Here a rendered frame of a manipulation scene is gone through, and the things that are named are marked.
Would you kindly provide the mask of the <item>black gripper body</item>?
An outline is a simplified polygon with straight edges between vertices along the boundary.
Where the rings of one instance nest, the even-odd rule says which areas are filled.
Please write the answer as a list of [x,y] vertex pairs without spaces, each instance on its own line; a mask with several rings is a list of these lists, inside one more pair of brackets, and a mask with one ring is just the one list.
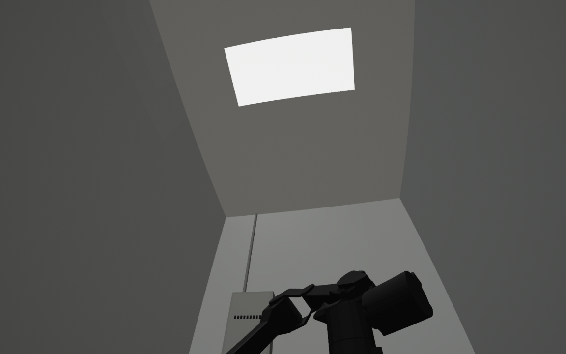
[[382,347],[366,338],[341,340],[329,346],[329,354],[383,354]]

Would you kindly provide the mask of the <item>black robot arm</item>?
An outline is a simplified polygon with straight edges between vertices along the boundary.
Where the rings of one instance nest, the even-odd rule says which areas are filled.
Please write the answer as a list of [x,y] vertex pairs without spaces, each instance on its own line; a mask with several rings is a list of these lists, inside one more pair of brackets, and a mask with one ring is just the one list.
[[[289,297],[302,297],[311,308],[302,318]],[[422,283],[414,272],[404,271],[375,286],[362,271],[351,271],[336,284],[310,284],[304,289],[287,289],[275,296],[262,311],[260,324],[226,354],[260,354],[278,335],[287,334],[313,319],[327,324],[329,346],[353,338],[374,339],[433,317]]]

